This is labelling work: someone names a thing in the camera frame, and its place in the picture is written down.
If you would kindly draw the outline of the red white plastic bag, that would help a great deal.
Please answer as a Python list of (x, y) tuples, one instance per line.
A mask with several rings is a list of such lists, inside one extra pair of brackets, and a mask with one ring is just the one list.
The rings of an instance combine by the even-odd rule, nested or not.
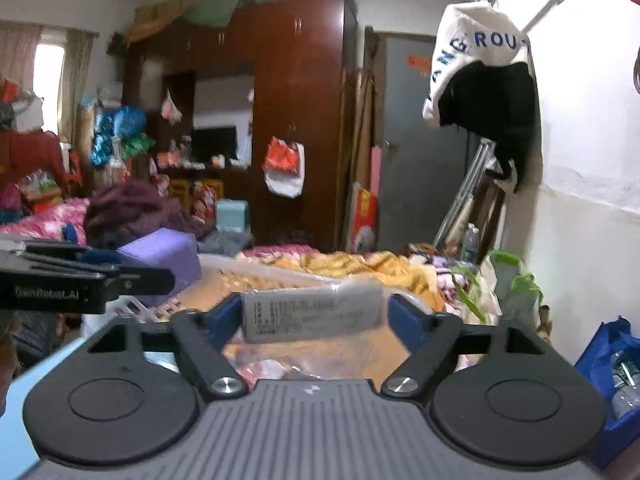
[(277, 196), (297, 198), (303, 194), (306, 172), (305, 148), (273, 136), (262, 164), (268, 190)]

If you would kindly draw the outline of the pink floral bedspread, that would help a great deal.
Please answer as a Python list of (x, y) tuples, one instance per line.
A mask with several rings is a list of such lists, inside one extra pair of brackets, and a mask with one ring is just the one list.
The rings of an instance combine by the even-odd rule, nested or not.
[(33, 214), (20, 221), (5, 224), (1, 227), (1, 233), (29, 238), (62, 240), (66, 226), (73, 226), (77, 243), (85, 245), (87, 242), (84, 221), (88, 205), (89, 201), (86, 198), (71, 198), (40, 212), (40, 214)]

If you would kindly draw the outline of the black television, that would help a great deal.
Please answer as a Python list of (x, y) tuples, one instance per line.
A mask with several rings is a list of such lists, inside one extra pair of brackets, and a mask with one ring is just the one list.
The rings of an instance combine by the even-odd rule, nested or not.
[(193, 129), (191, 152), (194, 160), (208, 165), (213, 157), (224, 156), (225, 160), (236, 159), (238, 136), (235, 126)]

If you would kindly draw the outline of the white tote bag blue letters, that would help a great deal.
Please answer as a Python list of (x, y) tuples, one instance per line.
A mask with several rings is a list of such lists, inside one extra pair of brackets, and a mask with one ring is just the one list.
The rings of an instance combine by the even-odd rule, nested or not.
[(442, 14), (432, 55), (430, 92), (422, 108), (427, 125), (444, 124), (439, 101), (452, 77), (474, 62), (489, 67), (524, 63), (534, 74), (528, 37), (486, 0), (453, 3)]

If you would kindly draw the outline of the black hanging garment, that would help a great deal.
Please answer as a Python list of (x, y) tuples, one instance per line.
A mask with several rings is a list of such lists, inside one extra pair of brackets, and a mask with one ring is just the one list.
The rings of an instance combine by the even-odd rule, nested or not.
[(525, 176), (526, 160), (535, 132), (535, 81), (525, 62), (488, 66), (476, 61), (458, 70), (438, 101), (440, 123), (456, 125), (495, 142), (498, 170), (488, 176), (499, 181)]

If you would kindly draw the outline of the dark red wooden wardrobe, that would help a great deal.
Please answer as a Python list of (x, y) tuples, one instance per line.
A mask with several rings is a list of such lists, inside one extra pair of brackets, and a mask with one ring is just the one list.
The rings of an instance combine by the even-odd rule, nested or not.
[[(126, 106), (145, 108), (157, 153), (195, 130), (198, 110), (228, 102), (224, 77), (253, 79), (252, 162), (218, 177), (229, 198), (250, 204), (257, 243), (340, 244), (346, 202), (357, 20), (346, 0), (279, 0), (236, 10), (225, 28), (178, 20), (130, 44)], [(262, 164), (278, 138), (305, 148), (302, 194), (271, 193)]]

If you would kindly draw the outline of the yellow orange blanket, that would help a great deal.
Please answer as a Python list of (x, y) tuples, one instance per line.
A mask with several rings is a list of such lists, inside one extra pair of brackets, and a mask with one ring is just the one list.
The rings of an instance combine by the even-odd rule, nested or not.
[(436, 268), (434, 264), (427, 263), (424, 257), (408, 258), (393, 252), (324, 254), (309, 246), (286, 245), (245, 249), (236, 258), (338, 280), (367, 275), (386, 286), (411, 292), (433, 311), (446, 310), (446, 300), (439, 288)]

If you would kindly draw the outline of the beige window curtain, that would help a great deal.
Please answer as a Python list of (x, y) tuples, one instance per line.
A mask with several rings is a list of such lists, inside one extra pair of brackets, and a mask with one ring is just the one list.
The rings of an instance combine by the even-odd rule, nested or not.
[(42, 27), (35, 24), (2, 21), (0, 26), (1, 78), (13, 81), (23, 90), (32, 90), (35, 56)]

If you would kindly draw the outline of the green and white bag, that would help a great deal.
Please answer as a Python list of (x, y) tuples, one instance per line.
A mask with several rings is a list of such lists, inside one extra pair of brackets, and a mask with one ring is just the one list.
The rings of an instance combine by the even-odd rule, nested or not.
[(451, 276), (451, 312), (465, 324), (495, 326), (509, 320), (531, 330), (540, 325), (544, 293), (534, 274), (512, 252), (492, 250), (478, 266), (455, 266)]

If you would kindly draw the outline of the clear plastic laundry basket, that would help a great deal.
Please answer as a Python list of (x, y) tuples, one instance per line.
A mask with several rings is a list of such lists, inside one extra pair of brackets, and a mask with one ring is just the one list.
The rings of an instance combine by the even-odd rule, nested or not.
[(201, 279), (159, 306), (148, 307), (134, 296), (120, 296), (107, 304), (107, 312), (129, 316), (142, 323), (165, 322), (179, 311), (208, 311), (232, 292), (317, 287), (341, 281), (340, 278), (296, 270), (292, 266), (265, 264), (255, 259), (200, 255), (200, 263)]

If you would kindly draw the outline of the light blue box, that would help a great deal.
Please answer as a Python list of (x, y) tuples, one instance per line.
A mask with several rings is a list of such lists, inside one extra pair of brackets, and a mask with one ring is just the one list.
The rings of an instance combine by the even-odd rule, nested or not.
[(216, 228), (243, 232), (250, 229), (250, 208), (245, 200), (222, 198), (216, 203)]

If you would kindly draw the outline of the grey metal door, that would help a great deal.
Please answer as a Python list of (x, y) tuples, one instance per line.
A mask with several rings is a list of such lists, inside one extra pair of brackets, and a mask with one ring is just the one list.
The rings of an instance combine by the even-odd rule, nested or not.
[(376, 36), (374, 126), (375, 144), (382, 148), (376, 248), (402, 254), (411, 243), (434, 240), (480, 139), (455, 126), (424, 122), (433, 36)]

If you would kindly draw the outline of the purple tissue box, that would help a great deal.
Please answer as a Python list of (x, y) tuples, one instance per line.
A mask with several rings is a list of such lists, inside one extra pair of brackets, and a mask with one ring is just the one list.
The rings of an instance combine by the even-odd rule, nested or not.
[(161, 228), (119, 247), (117, 252), (124, 266), (168, 269), (174, 274), (175, 286), (170, 292), (137, 295), (145, 307), (160, 306), (202, 278), (198, 243), (191, 233)]

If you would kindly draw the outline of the red snack bag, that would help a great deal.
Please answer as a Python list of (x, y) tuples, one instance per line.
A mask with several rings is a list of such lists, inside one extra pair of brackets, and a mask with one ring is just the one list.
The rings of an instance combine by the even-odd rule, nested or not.
[(254, 389), (260, 380), (332, 380), (344, 379), (354, 367), (339, 356), (271, 354), (239, 348), (228, 354), (236, 372)]

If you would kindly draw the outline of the blue shopping bag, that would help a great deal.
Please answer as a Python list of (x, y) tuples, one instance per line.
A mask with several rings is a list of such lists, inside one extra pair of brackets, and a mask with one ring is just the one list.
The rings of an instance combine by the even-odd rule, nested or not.
[(575, 364), (605, 400), (606, 417), (592, 461), (612, 463), (639, 439), (639, 338), (621, 316), (602, 323)]

